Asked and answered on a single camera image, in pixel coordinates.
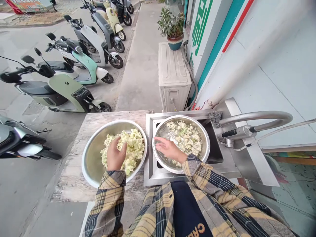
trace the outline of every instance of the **potted plant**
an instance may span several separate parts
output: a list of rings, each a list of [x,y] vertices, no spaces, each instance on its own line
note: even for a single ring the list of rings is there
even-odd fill
[[[161,9],[160,20],[157,22],[159,25],[158,30],[161,30],[161,35],[167,38],[171,50],[178,50],[183,41],[183,26],[184,16],[179,13],[177,16],[171,16],[169,8]]]

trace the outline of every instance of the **stainless steel bowl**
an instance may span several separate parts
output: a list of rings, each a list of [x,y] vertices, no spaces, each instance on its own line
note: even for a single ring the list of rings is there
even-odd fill
[[[100,151],[105,147],[104,141],[106,140],[106,135],[119,134],[122,133],[123,130],[128,132],[132,128],[137,129],[142,134],[144,138],[145,149],[143,158],[138,160],[136,169],[131,172],[129,176],[127,176],[126,182],[130,181],[142,167],[147,154],[147,138],[144,130],[137,123],[130,120],[116,120],[107,123],[92,135],[83,151],[81,162],[82,173],[91,186],[95,188],[99,187],[101,178],[106,170],[101,163],[100,153]]]
[[[205,128],[195,119],[188,117],[188,116],[182,116],[182,115],[175,115],[167,118],[164,122],[160,123],[157,127],[157,130],[154,134],[154,137],[163,137],[167,138],[168,129],[166,127],[166,124],[168,122],[173,121],[184,121],[185,123],[190,123],[193,127],[197,129],[201,136],[201,143],[202,143],[202,151],[200,152],[198,158],[202,162],[206,162],[208,155],[210,153],[210,138],[205,130]],[[176,173],[176,174],[184,174],[184,171],[181,167],[177,167],[175,164],[173,164],[168,158],[165,158],[164,154],[156,150],[156,143],[157,141],[152,139],[152,149],[154,151],[155,157],[159,164],[166,170]]]

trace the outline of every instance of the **faucet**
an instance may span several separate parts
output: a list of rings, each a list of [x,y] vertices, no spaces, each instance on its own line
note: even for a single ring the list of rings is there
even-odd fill
[[[293,116],[283,111],[258,111],[246,114],[235,115],[219,121],[220,126],[227,124],[258,119],[275,119],[259,126],[244,125],[233,130],[223,132],[217,136],[218,140],[228,148],[234,148],[234,140],[255,137],[258,132],[283,126],[293,120]]]

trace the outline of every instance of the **yellow plaid shirt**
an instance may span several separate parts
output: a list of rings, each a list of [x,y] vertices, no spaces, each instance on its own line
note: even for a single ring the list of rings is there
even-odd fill
[[[182,168],[213,237],[295,236],[275,211],[254,200],[247,189],[233,184],[193,154]],[[120,219],[125,184],[124,171],[105,172],[84,236],[175,236],[170,183],[148,189],[134,223],[123,231]],[[201,231],[202,227],[196,228],[189,236],[199,236]]]

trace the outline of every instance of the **stainless steel sink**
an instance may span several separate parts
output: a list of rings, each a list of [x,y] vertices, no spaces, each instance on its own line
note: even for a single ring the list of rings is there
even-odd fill
[[[233,98],[219,104],[216,108],[223,112],[223,118],[241,114]],[[147,152],[148,158],[145,160],[144,167],[144,186],[163,185],[169,181],[186,180],[184,175],[171,173],[159,165],[152,151],[153,134],[158,124],[173,115],[186,115],[198,120],[203,125],[210,137],[211,143],[211,150],[206,163],[212,165],[227,178],[245,177],[264,185],[278,186],[275,177],[269,177],[273,173],[257,144],[244,149],[242,152],[237,152],[225,147],[224,144],[217,139],[218,134],[246,125],[247,123],[238,122],[236,124],[229,124],[223,128],[214,128],[208,119],[212,111],[213,110],[209,109],[146,115],[145,133],[148,138],[149,149]],[[242,147],[253,140],[254,138],[238,140],[236,142],[236,148]]]

